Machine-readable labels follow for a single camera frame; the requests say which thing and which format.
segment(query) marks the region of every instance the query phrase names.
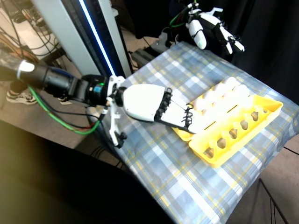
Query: gray floor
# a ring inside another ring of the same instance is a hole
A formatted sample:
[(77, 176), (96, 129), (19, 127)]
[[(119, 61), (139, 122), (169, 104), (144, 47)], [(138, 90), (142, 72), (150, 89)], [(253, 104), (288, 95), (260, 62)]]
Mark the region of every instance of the gray floor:
[[(137, 40), (130, 32), (123, 30), (123, 34), (128, 50), (135, 51), (146, 46), (143, 39)], [(155, 38), (147, 37), (146, 39), (149, 43), (155, 41)], [(79, 76), (76, 68), (65, 57), (64, 62), (72, 74)], [(3, 88), (0, 87), (0, 107), (5, 98), (5, 93)], [(46, 93), (42, 94), (50, 104), (59, 110), (84, 112), (84, 108), (78, 105), (60, 105), (57, 99)], [(68, 116), (67, 118), (79, 125), (88, 124), (86, 118), (76, 116)], [(78, 150), (86, 154), (90, 154), (98, 145), (98, 140), (92, 135), (88, 137), (76, 135), (54, 122), (39, 105), (25, 106), (6, 102), (0, 111), (0, 119), (70, 148), (75, 148), (82, 142), (78, 146)], [(299, 136), (290, 140), (287, 146), (298, 152)], [(107, 152), (103, 152), (99, 159), (112, 165), (116, 165), (118, 162)], [(299, 210), (299, 194), (297, 193), (299, 188), (298, 160), (297, 155), (282, 149), (260, 175), (290, 223), (298, 223), (299, 220), (299, 212), (297, 212)], [(240, 224), (248, 222), (255, 190), (256, 183), (245, 193), (227, 223)], [(276, 217), (277, 223), (281, 223), (277, 212)], [(252, 223), (270, 223), (270, 200), (263, 189), (259, 191)]]

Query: person's foot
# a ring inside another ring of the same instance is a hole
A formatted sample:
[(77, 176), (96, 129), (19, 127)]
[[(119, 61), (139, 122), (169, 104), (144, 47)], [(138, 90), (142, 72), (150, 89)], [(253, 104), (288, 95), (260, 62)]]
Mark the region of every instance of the person's foot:
[(6, 100), (11, 103), (18, 103), (18, 104), (26, 104), (26, 105), (33, 105), (36, 104), (37, 101), (34, 96), (30, 93), (19, 93), (19, 94), (12, 94), (11, 92), (7, 92)]
[(57, 98), (62, 105), (69, 105), (72, 104), (70, 101), (67, 100), (66, 97), (64, 98)]

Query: table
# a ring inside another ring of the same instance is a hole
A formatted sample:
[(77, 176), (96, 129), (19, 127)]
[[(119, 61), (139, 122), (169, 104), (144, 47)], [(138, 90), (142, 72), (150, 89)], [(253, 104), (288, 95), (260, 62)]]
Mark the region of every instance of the table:
[[(210, 51), (181, 42), (127, 78), (124, 86), (157, 84), (178, 89), (186, 102), (234, 76), (254, 93), (284, 103), (280, 115), (219, 168), (197, 157), (174, 131), (143, 123), (120, 109), (128, 139), (117, 154), (176, 223), (225, 223), (242, 195), (299, 133), (299, 106)], [(95, 109), (90, 113), (97, 114)], [(109, 129), (109, 119), (104, 126)]]

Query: tablecloth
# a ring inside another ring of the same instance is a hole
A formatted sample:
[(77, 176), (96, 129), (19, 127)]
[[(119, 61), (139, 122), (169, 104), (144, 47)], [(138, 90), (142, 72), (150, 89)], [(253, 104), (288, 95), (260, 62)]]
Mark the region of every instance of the tablecloth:
[[(225, 223), (257, 176), (299, 132), (299, 106), (212, 52), (185, 42), (155, 58), (124, 83), (126, 87), (157, 84), (178, 89), (190, 102), (229, 76), (257, 95), (283, 102), (284, 107), (219, 168), (205, 164), (170, 127), (139, 122), (119, 110), (119, 128), (128, 139), (116, 149), (117, 154), (176, 223)], [(109, 119), (106, 116), (103, 121), (107, 130)]]

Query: blue light strip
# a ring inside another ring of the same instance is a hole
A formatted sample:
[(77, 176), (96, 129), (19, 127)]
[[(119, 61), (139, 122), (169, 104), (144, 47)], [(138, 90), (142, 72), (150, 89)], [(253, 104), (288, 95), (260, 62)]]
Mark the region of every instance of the blue light strip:
[(93, 31), (93, 35), (95, 36), (95, 39), (97, 40), (98, 45), (99, 45), (99, 47), (100, 47), (100, 49), (101, 49), (101, 51), (102, 51), (102, 53), (103, 53), (103, 55), (104, 55), (104, 58), (105, 58), (105, 60), (106, 60), (106, 62), (107, 62), (107, 65), (108, 65), (109, 69), (110, 69), (112, 75), (113, 75), (113, 76), (116, 76), (116, 74), (115, 74), (115, 72), (114, 72), (114, 70), (113, 70), (113, 68), (112, 68), (112, 65), (111, 65), (111, 63), (110, 63), (110, 61), (109, 61), (109, 58), (108, 58), (108, 56), (107, 56), (107, 54), (106, 54), (106, 51), (105, 51), (105, 49), (104, 49), (104, 46), (103, 46), (103, 44), (102, 44), (102, 42), (101, 42), (101, 40), (100, 40), (100, 37), (99, 37), (99, 35), (98, 35), (98, 33), (97, 33), (97, 30), (95, 29), (94, 24), (93, 24), (93, 21), (92, 21), (90, 15), (89, 15), (89, 13), (88, 13), (88, 10), (87, 10), (87, 8), (86, 8), (86, 5), (85, 5), (85, 3), (84, 3), (84, 0), (79, 0), (79, 2), (80, 2), (80, 5), (81, 5), (81, 7), (82, 7), (82, 9), (83, 9), (83, 11), (84, 11), (84, 14), (85, 14), (86, 19), (87, 19), (87, 21), (88, 21), (88, 23), (89, 23), (89, 26), (91, 27), (91, 29), (92, 29), (92, 31)]

